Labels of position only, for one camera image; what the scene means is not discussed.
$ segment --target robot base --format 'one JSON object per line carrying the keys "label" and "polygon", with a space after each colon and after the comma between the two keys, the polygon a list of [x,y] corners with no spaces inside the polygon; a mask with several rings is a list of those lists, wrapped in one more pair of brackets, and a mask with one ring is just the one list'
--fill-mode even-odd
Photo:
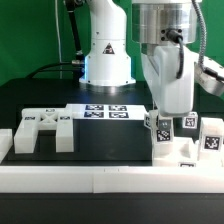
{"label": "robot base", "polygon": [[98,93],[121,93],[127,90],[133,90],[135,88],[135,82],[122,86],[95,86],[83,82],[80,82],[79,85],[82,89],[87,89]]}

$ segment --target white block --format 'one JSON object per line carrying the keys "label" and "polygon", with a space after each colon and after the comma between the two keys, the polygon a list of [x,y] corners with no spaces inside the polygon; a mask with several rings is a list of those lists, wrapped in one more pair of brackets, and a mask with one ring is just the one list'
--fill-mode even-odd
{"label": "white block", "polygon": [[38,136],[40,114],[30,112],[23,116],[14,137],[15,153],[33,153]]}
{"label": "white block", "polygon": [[199,136],[199,160],[217,160],[222,157],[224,123],[218,118],[202,118]]}
{"label": "white block", "polygon": [[72,112],[63,112],[58,115],[56,152],[74,152]]}
{"label": "white block", "polygon": [[0,163],[12,147],[12,130],[0,129]]}
{"label": "white block", "polygon": [[151,135],[153,144],[167,144],[173,142],[174,131],[173,131],[173,118],[164,118],[171,122],[170,130],[163,131],[158,128],[158,110],[149,111],[150,124],[151,124]]}
{"label": "white block", "polygon": [[145,114],[145,117],[144,117],[144,126],[148,129],[151,129],[150,116],[148,113]]}
{"label": "white block", "polygon": [[198,114],[197,112],[190,112],[187,117],[182,118],[182,127],[187,129],[197,129]]}
{"label": "white block", "polygon": [[191,138],[174,137],[172,143],[154,145],[153,166],[195,167],[196,152]]}

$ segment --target green backdrop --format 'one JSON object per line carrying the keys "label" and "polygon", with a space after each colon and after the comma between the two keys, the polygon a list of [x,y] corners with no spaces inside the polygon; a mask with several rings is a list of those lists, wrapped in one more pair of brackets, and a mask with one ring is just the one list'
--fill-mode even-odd
{"label": "green backdrop", "polygon": [[[127,52],[132,57],[132,73],[137,80],[143,80],[140,49],[131,40],[131,0],[114,0],[128,16]],[[75,49],[68,16],[59,3],[59,22],[62,39],[62,58],[74,59]],[[6,81],[25,77],[34,69],[58,62],[58,43],[55,23],[55,0],[0,0],[0,85]],[[224,2],[203,0],[202,9],[208,29],[206,55],[224,65]],[[87,6],[76,10],[78,29],[83,51],[90,50],[90,16]],[[198,51],[199,41],[189,45]],[[48,74],[58,78],[59,74]]]}

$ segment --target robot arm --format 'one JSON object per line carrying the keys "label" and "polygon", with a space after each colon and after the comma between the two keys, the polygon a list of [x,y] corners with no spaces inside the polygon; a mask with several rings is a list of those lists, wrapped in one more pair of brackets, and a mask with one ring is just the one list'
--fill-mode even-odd
{"label": "robot arm", "polygon": [[223,68],[205,58],[206,69],[212,69],[205,74],[197,63],[198,54],[176,41],[178,37],[184,44],[195,41],[197,10],[192,0],[132,0],[132,3],[133,40],[141,43],[144,76],[159,113],[165,117],[186,116],[193,106],[194,79],[206,91],[221,95]]}

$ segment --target white plastic part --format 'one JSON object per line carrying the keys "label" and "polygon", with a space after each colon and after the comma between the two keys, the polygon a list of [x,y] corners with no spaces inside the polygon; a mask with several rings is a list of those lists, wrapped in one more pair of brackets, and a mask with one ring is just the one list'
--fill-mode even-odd
{"label": "white plastic part", "polygon": [[38,113],[41,117],[38,130],[56,130],[58,113],[67,110],[66,108],[27,108],[22,110],[22,117],[26,113]]}
{"label": "white plastic part", "polygon": [[126,53],[126,14],[112,0],[87,0],[91,14],[91,51],[81,83],[123,86],[135,83]]}
{"label": "white plastic part", "polygon": [[191,0],[132,0],[132,4],[184,4],[191,2]]}
{"label": "white plastic part", "polygon": [[1,193],[224,193],[223,168],[0,167]]}
{"label": "white plastic part", "polygon": [[150,117],[150,126],[151,126],[151,139],[152,144],[156,145],[162,145],[173,142],[174,138],[174,129],[173,129],[173,118],[166,118],[167,120],[170,120],[171,127],[170,130],[162,131],[158,128],[158,110],[152,110],[149,111],[149,117]]}
{"label": "white plastic part", "polygon": [[[199,55],[194,52],[191,52],[191,54],[195,61],[195,81],[198,82],[198,84],[208,93],[216,96],[222,96],[224,93],[224,81],[218,81],[215,78],[203,73],[197,64]],[[224,78],[223,66],[213,61],[211,58],[204,57],[204,66],[212,69],[217,72],[220,77]]]}
{"label": "white plastic part", "polygon": [[224,122],[218,118],[202,118],[199,136],[199,160],[221,161]]}
{"label": "white plastic part", "polygon": [[14,137],[15,153],[33,153],[38,136],[40,114],[26,113]]}
{"label": "white plastic part", "polygon": [[5,158],[13,144],[12,130],[0,129],[0,163]]}
{"label": "white plastic part", "polygon": [[176,78],[179,69],[179,48],[158,46],[153,57],[142,54],[145,79],[159,113],[164,117],[187,116],[193,107],[194,59],[186,47],[184,54],[184,71],[180,79]]}
{"label": "white plastic part", "polygon": [[191,138],[174,137],[172,143],[154,144],[153,166],[196,167],[197,150]]}
{"label": "white plastic part", "polygon": [[198,114],[195,111],[190,112],[187,117],[182,118],[182,128],[185,129],[197,129],[198,126]]}
{"label": "white plastic part", "polygon": [[74,140],[72,112],[59,113],[56,131],[56,152],[73,151]]}
{"label": "white plastic part", "polygon": [[144,120],[142,105],[72,104],[75,119]]}

